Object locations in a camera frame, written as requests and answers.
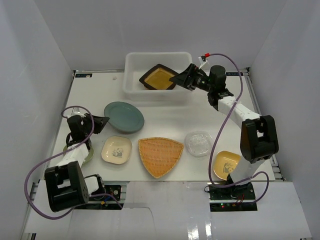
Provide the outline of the black square amber plate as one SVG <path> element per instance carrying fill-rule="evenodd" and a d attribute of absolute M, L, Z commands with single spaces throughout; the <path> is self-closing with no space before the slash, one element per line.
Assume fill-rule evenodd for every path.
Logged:
<path fill-rule="evenodd" d="M 177 75 L 178 73 L 173 69 L 162 64 L 157 64 L 148 70 L 139 79 L 139 82 L 147 90 L 173 90 L 176 84 L 170 81 L 170 79 Z"/>

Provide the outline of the blue-grey round plate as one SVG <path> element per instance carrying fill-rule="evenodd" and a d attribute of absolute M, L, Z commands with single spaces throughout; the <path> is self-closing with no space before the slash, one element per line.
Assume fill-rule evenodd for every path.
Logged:
<path fill-rule="evenodd" d="M 122 101 L 114 101 L 104 108 L 104 116 L 109 118 L 108 123 L 117 131 L 124 134 L 133 134 L 140 131 L 145 119 L 138 108 Z"/>

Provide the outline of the cream panda square plate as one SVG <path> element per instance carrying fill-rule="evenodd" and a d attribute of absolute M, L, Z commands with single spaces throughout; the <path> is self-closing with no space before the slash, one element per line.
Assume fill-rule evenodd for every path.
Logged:
<path fill-rule="evenodd" d="M 131 140 L 114 135 L 105 141 L 101 150 L 101 158 L 107 163 L 122 165 L 130 159 L 131 152 Z"/>

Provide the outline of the green panda square plate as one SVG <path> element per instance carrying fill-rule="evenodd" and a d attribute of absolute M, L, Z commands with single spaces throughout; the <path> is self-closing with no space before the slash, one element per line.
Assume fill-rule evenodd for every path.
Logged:
<path fill-rule="evenodd" d="M 81 167 L 83 164 L 88 163 L 94 155 L 94 149 L 91 147 L 87 148 L 85 143 L 82 143 L 79 147 L 76 147 L 77 144 L 71 145 L 67 147 L 66 145 L 63 148 L 63 158 L 57 164 L 57 166 L 61 167 L 64 165 L 68 165 L 71 162 L 78 162 Z"/>

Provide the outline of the clear plastic square plate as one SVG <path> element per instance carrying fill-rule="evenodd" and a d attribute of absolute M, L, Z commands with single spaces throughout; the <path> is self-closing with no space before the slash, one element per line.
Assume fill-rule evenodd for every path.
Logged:
<path fill-rule="evenodd" d="M 185 136 L 184 143 L 189 154 L 199 158 L 210 154 L 213 139 L 206 131 L 193 131 Z"/>

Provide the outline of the woven bamboo triangular tray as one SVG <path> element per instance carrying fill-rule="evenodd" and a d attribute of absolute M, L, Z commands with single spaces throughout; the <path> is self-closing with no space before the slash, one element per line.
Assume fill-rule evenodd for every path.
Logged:
<path fill-rule="evenodd" d="M 164 137 L 150 137 L 138 140 L 141 162 L 155 179 L 169 173 L 180 160 L 184 144 Z"/>

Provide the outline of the yellow panda square plate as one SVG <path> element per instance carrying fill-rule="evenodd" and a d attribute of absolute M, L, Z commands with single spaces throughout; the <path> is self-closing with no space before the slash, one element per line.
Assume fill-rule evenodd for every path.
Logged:
<path fill-rule="evenodd" d="M 226 181 L 228 175 L 237 167 L 241 156 L 229 151 L 220 151 L 214 160 L 213 172 L 221 180 Z"/>

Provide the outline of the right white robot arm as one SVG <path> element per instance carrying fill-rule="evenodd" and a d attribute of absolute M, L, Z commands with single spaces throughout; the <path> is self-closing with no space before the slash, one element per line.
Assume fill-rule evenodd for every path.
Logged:
<path fill-rule="evenodd" d="M 244 193 L 243 185 L 258 175 L 258 168 L 279 151 L 275 120 L 270 115 L 260 115 L 245 107 L 226 87 L 226 70 L 214 65 L 209 74 L 191 63 L 185 71 L 171 77 L 174 84 L 193 91 L 207 93 L 209 104 L 226 115 L 241 130 L 241 159 L 235 169 L 228 174 L 225 185 L 212 183 L 212 187 L 226 189 L 226 195 L 236 200 Z"/>

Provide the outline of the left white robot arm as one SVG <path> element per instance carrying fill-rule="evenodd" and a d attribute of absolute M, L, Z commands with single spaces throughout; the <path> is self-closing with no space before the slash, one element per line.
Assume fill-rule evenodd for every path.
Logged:
<path fill-rule="evenodd" d="M 70 133 L 66 137 L 67 153 L 53 167 L 45 170 L 44 177 L 50 209 L 59 212 L 86 204 L 90 196 L 99 200 L 106 187 L 99 174 L 83 176 L 81 166 L 93 155 L 90 134 L 99 134 L 109 117 L 72 115 L 67 119 Z"/>

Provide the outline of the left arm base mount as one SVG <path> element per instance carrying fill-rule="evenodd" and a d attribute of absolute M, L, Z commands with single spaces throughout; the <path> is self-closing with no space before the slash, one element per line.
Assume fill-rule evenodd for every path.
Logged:
<path fill-rule="evenodd" d="M 122 186 L 111 184 L 104 186 L 106 195 L 91 197 L 87 204 L 76 207 L 77 210 L 121 210 L 124 205 Z"/>

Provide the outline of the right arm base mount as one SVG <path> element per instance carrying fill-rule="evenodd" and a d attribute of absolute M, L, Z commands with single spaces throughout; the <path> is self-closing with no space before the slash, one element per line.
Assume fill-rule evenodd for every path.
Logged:
<path fill-rule="evenodd" d="M 252 183 L 234 188 L 215 188 L 211 184 L 204 188 L 208 193 L 211 213 L 255 212 L 258 210 Z"/>

